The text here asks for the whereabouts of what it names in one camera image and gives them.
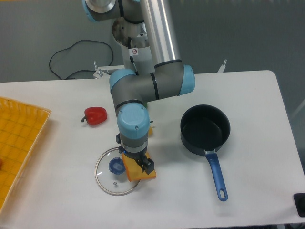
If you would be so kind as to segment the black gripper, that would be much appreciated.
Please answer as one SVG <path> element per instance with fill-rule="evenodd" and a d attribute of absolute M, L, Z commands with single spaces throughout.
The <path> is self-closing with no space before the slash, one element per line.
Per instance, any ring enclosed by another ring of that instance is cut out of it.
<path fill-rule="evenodd" d="M 144 158 L 148 145 L 148 133 L 138 139 L 131 139 L 119 133 L 116 136 L 116 142 L 120 145 L 119 152 L 134 159 L 142 172 L 149 175 L 154 171 L 154 161 L 147 157 Z"/>

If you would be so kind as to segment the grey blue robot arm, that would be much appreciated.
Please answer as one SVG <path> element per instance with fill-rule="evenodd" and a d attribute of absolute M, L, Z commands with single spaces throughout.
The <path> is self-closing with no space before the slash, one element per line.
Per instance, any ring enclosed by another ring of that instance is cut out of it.
<path fill-rule="evenodd" d="M 146 156 L 150 118 L 146 104 L 190 93 L 191 66 L 183 64 L 166 0 L 85 0 L 92 21 L 113 19 L 112 35 L 120 44 L 125 67 L 109 79 L 117 116 L 118 143 L 142 172 L 154 171 Z"/>

